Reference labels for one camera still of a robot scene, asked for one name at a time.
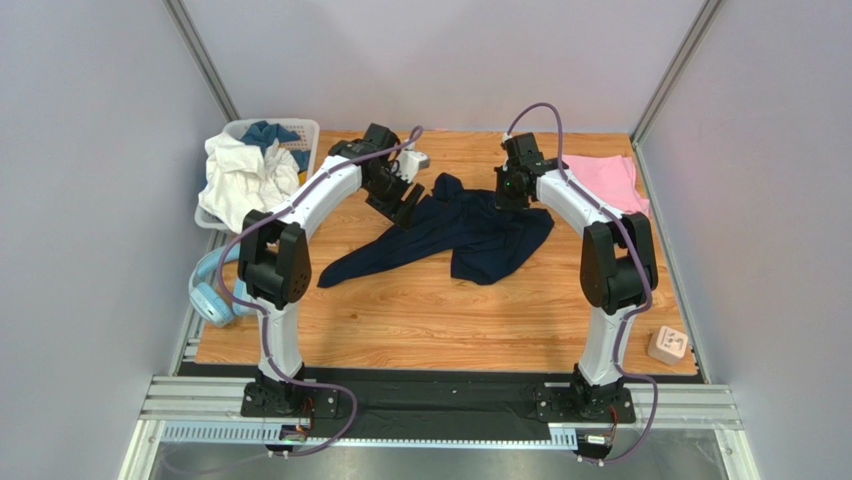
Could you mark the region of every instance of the blue cloth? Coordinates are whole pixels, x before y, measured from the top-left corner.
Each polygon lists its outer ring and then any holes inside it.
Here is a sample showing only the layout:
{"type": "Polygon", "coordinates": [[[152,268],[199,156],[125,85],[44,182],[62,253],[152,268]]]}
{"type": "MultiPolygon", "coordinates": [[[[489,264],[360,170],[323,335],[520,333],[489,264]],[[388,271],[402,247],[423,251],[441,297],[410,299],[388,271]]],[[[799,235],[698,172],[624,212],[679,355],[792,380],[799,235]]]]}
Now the blue cloth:
{"type": "Polygon", "coordinates": [[[260,147],[260,153],[266,155],[266,149],[272,145],[276,138],[279,143],[284,143],[294,142],[301,137],[298,133],[291,132],[277,123],[270,125],[266,120],[261,120],[252,123],[240,141],[246,145],[257,145],[260,147]]]}
{"type": "MultiPolygon", "coordinates": [[[[284,143],[295,142],[301,137],[298,133],[291,132],[277,123],[270,125],[266,120],[261,120],[252,123],[240,141],[246,145],[257,145],[260,147],[260,154],[266,155],[266,149],[272,146],[276,138],[278,143],[284,143]]],[[[308,164],[311,162],[310,150],[290,150],[290,153],[293,154],[296,164],[299,165],[299,173],[308,169],[308,164]]]]}
{"type": "Polygon", "coordinates": [[[293,158],[296,159],[296,164],[299,165],[299,173],[308,169],[308,164],[311,163],[310,150],[290,150],[290,153],[293,154],[293,158]]]}
{"type": "Polygon", "coordinates": [[[458,178],[442,173],[432,196],[417,205],[411,228],[393,226],[376,241],[333,262],[320,275],[318,286],[328,288],[449,249],[453,249],[453,278],[490,285],[523,265],[553,229],[547,210],[500,212],[494,202],[494,192],[465,190],[458,178]]]}

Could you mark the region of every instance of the small wooden block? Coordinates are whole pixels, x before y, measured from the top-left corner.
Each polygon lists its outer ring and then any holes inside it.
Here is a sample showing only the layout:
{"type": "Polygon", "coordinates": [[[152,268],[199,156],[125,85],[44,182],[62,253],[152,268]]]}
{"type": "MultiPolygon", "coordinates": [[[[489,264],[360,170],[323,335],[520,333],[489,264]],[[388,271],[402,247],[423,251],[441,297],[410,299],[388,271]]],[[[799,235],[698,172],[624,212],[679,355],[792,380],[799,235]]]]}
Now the small wooden block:
{"type": "Polygon", "coordinates": [[[689,337],[685,333],[669,327],[660,327],[651,337],[648,345],[648,355],[651,358],[674,365],[679,362],[689,350],[689,337]]]}

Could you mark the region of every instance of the headphones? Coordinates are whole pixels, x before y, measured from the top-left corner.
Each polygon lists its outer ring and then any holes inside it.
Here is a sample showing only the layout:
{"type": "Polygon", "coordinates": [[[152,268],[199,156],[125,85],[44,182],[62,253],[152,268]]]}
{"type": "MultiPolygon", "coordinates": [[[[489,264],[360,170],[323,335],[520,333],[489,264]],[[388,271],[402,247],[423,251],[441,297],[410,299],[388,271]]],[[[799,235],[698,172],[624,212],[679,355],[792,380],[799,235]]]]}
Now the headphones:
{"type": "MultiPolygon", "coordinates": [[[[198,265],[195,266],[192,276],[189,278],[189,302],[195,311],[201,315],[201,318],[217,327],[224,327],[233,322],[234,316],[249,315],[252,313],[251,308],[239,304],[235,304],[234,309],[231,310],[228,303],[216,293],[216,290],[204,281],[208,275],[216,270],[219,257],[224,250],[225,247],[220,247],[202,257],[198,261],[198,265]]],[[[228,256],[225,257],[225,263],[233,262],[239,258],[240,246],[236,245],[228,252],[228,256]]],[[[239,299],[247,298],[246,284],[239,278],[236,285],[234,285],[234,296],[239,299]]]]}

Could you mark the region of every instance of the white cloth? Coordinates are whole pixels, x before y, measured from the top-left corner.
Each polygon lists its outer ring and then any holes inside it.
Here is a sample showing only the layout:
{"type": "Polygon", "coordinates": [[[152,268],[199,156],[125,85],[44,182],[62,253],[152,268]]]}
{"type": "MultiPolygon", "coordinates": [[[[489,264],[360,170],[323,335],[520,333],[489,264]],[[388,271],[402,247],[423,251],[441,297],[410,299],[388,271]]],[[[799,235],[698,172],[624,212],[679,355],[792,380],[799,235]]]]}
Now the white cloth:
{"type": "Polygon", "coordinates": [[[207,151],[207,186],[198,204],[217,216],[231,231],[243,230],[250,210],[268,212],[299,189],[299,165],[278,140],[266,149],[246,145],[227,133],[204,142],[207,151]]]}

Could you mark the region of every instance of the laundry basket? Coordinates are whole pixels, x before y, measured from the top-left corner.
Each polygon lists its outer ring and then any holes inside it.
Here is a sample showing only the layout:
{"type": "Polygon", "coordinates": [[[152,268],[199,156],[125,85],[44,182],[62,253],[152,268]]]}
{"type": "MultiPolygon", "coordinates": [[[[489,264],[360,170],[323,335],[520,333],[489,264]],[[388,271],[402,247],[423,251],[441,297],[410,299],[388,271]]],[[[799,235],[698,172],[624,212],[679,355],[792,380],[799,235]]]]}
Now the laundry basket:
{"type": "MultiPolygon", "coordinates": [[[[299,134],[299,140],[293,142],[284,142],[285,148],[290,150],[310,150],[311,158],[308,162],[307,178],[311,178],[314,174],[314,168],[317,159],[317,144],[319,142],[319,124],[313,120],[305,120],[302,118],[254,118],[249,120],[235,120],[227,125],[222,132],[239,140],[248,131],[249,127],[256,122],[266,120],[270,124],[279,124],[291,132],[299,134]]],[[[195,207],[195,223],[201,228],[212,228],[228,232],[230,229],[222,223],[218,218],[210,215],[207,211],[201,208],[200,205],[195,207]]]]}

